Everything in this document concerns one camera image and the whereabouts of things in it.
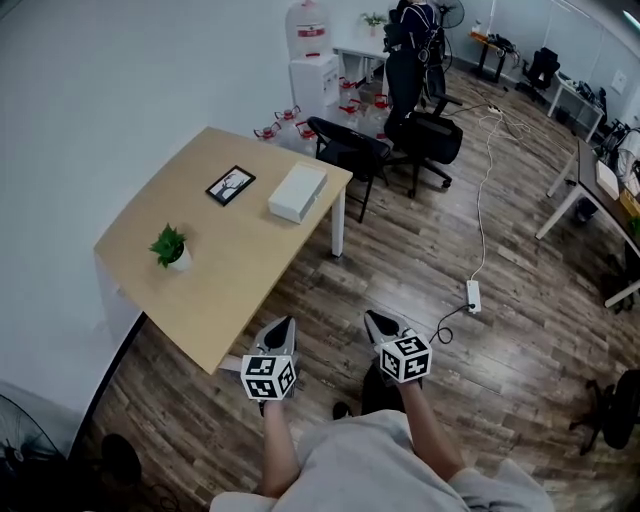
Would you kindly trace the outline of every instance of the black shoe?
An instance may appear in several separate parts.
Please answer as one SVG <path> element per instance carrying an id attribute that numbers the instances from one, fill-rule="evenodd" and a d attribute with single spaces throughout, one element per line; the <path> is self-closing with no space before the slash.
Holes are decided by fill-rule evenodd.
<path id="1" fill-rule="evenodd" d="M 338 402 L 333 406 L 333 419 L 341 420 L 342 418 L 353 418 L 353 413 L 347 404 Z"/>

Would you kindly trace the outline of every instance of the desk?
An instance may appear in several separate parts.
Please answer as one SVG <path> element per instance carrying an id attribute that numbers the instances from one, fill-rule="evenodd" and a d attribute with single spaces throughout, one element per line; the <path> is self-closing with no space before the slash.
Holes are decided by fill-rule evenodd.
<path id="1" fill-rule="evenodd" d="M 478 63 L 477 67 L 471 70 L 480 78 L 486 78 L 484 73 L 484 63 L 487 60 L 487 53 L 489 52 L 489 48 L 496 50 L 496 52 L 498 52 L 498 55 L 500 54 L 500 52 L 502 52 L 502 56 L 498 57 L 500 59 L 500 62 L 498 64 L 498 69 L 496 70 L 495 76 L 488 78 L 490 82 L 498 83 L 500 81 L 500 73 L 502 73 L 502 68 L 504 67 L 504 61 L 507 58 L 507 52 L 505 52 L 502 48 L 489 43 L 487 41 L 487 37 L 481 34 L 471 32 L 469 34 L 469 37 L 471 37 L 471 39 L 473 39 L 474 41 L 478 41 L 482 44 L 482 55 L 480 56 L 480 62 Z"/>
<path id="2" fill-rule="evenodd" d="M 300 225 L 275 217 L 267 204 L 298 161 L 322 167 L 328 178 Z M 205 190 L 234 165 L 256 180 L 222 207 Z M 350 179 L 350 172 L 312 158 L 206 128 L 138 192 L 95 252 L 125 294 L 213 373 L 329 209 L 332 252 L 342 254 Z M 149 252 L 167 222 L 187 236 L 193 263 L 186 272 L 158 266 Z"/>
<path id="3" fill-rule="evenodd" d="M 548 197 L 552 197 L 558 186 L 564 182 L 565 178 L 569 175 L 571 170 L 578 167 L 578 179 L 577 184 L 573 190 L 569 193 L 567 198 L 560 204 L 555 213 L 549 218 L 540 231 L 536 234 L 538 240 L 542 240 L 542 237 L 555 225 L 556 222 L 562 217 L 562 215 L 571 207 L 571 205 L 580 199 L 581 196 L 588 198 L 593 204 L 595 204 L 604 216 L 611 222 L 618 232 L 622 235 L 625 241 L 633 248 L 636 254 L 640 257 L 640 238 L 635 236 L 629 228 L 630 215 L 625 210 L 624 206 L 620 204 L 620 201 L 616 201 L 611 198 L 604 190 L 602 190 L 596 182 L 596 168 L 598 164 L 598 158 L 595 153 L 587 144 L 583 141 L 578 141 L 577 150 L 571 155 L 569 161 L 565 165 L 560 175 L 556 178 L 549 191 Z M 614 295 L 608 299 L 604 305 L 610 308 L 614 304 L 620 302 L 622 299 L 631 295 L 633 292 L 640 290 L 640 281 L 632 284 L 625 290 Z"/>
<path id="4" fill-rule="evenodd" d="M 556 91 L 556 95 L 553 98 L 553 102 L 551 103 L 551 107 L 549 108 L 549 112 L 547 113 L 547 117 L 551 117 L 551 115 L 553 114 L 553 111 L 558 106 L 558 101 L 560 100 L 560 95 L 562 94 L 562 91 L 567 91 L 572 96 L 575 96 L 582 102 L 582 106 L 580 107 L 580 112 L 578 113 L 577 119 L 580 119 L 580 114 L 582 114 L 582 111 L 584 110 L 585 105 L 591 108 L 597 114 L 597 119 L 595 123 L 593 123 L 593 126 L 591 127 L 591 131 L 589 132 L 589 135 L 587 135 L 587 138 L 585 139 L 586 142 L 589 142 L 591 140 L 591 137 L 593 137 L 593 134 L 595 133 L 596 128 L 598 128 L 598 125 L 600 124 L 600 120 L 602 119 L 602 116 L 604 116 L 604 112 L 602 111 L 602 109 L 600 109 L 599 107 L 596 107 L 593 103 L 588 102 L 582 96 L 580 96 L 578 91 L 576 91 L 573 87 L 571 87 L 566 82 L 566 80 L 563 80 L 562 78 L 560 78 L 557 72 L 555 73 L 554 76 L 558 81 L 558 90 Z"/>
<path id="5" fill-rule="evenodd" d="M 346 73 L 346 66 L 344 62 L 344 55 L 354 55 L 356 57 L 361 57 L 365 61 L 365 79 L 367 83 L 371 81 L 371 75 L 373 74 L 373 61 L 381 60 L 386 62 L 387 57 L 389 57 L 388 53 L 385 53 L 384 50 L 384 38 L 381 37 L 358 37 L 351 36 L 345 37 L 341 39 L 337 44 L 333 46 L 334 51 L 338 54 L 338 58 L 340 59 L 340 65 L 342 69 Z M 387 69 L 385 66 L 384 70 L 384 78 L 382 82 L 382 94 L 389 94 L 389 83 L 387 81 Z"/>

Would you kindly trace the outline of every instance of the plastic bottle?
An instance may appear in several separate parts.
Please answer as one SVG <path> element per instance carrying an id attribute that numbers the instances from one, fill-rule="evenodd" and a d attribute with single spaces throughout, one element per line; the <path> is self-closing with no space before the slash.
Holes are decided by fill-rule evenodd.
<path id="1" fill-rule="evenodd" d="M 300 113 L 300 107 L 295 106 L 291 110 L 285 110 L 284 112 L 275 112 L 278 124 L 282 127 L 280 131 L 280 143 L 283 148 L 291 149 L 295 151 L 296 143 L 300 138 L 300 133 L 296 128 L 298 122 L 298 114 Z"/>
<path id="2" fill-rule="evenodd" d="M 332 53 L 329 11 L 314 0 L 296 2 L 285 20 L 289 59 L 319 57 Z"/>
<path id="3" fill-rule="evenodd" d="M 471 28 L 471 33 L 482 35 L 482 22 L 480 20 L 476 20 L 476 24 Z"/>
<path id="4" fill-rule="evenodd" d="M 299 135 L 295 150 L 298 153 L 315 158 L 318 147 L 318 136 L 309 128 L 306 121 L 296 124 L 296 129 Z"/>
<path id="5" fill-rule="evenodd" d="M 376 94 L 375 103 L 367 110 L 366 126 L 369 133 L 364 131 L 363 133 L 391 146 L 391 141 L 384 133 L 384 125 L 387 124 L 387 119 L 389 119 L 389 100 L 387 95 Z"/>
<path id="6" fill-rule="evenodd" d="M 348 107 L 349 101 L 360 101 L 360 94 L 357 89 L 357 82 L 349 82 L 345 77 L 340 77 L 340 106 Z"/>
<path id="7" fill-rule="evenodd" d="M 253 130 L 253 133 L 256 134 L 258 140 L 264 142 L 265 144 L 270 144 L 272 146 L 282 146 L 281 139 L 278 135 L 282 127 L 279 123 L 273 123 L 271 126 L 267 126 L 263 128 L 262 131 Z"/>
<path id="8" fill-rule="evenodd" d="M 360 130 L 360 122 L 362 115 L 360 114 L 360 100 L 349 100 L 349 105 L 340 107 L 340 115 L 338 116 L 338 124 L 349 128 L 354 132 Z"/>

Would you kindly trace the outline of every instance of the gray shirt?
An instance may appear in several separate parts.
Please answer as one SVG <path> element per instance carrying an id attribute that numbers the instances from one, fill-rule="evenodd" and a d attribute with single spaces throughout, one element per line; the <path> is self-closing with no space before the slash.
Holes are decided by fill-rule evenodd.
<path id="1" fill-rule="evenodd" d="M 279 499 L 223 493 L 214 512 L 465 511 L 552 512 L 545 491 L 514 462 L 495 478 L 475 469 L 445 482 L 413 453 L 407 417 L 380 411 L 305 433 L 298 446 L 302 472 Z"/>

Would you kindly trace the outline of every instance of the green plant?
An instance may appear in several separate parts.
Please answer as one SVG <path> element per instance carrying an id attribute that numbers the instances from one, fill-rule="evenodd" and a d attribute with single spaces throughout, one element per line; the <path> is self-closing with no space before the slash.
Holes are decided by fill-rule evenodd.
<path id="1" fill-rule="evenodd" d="M 387 17 L 383 14 L 371 13 L 367 14 L 366 12 L 362 14 L 362 19 L 364 19 L 365 23 L 370 27 L 377 27 L 378 25 L 382 25 L 387 22 Z"/>
<path id="2" fill-rule="evenodd" d="M 149 250 L 158 255 L 158 265 L 167 268 L 169 263 L 177 261 L 184 251 L 184 242 L 187 239 L 176 228 L 167 226 L 158 235 L 158 240 L 153 242 Z"/>
<path id="3" fill-rule="evenodd" d="M 640 235 L 640 217 L 634 217 L 629 221 L 629 227 L 634 235 Z"/>

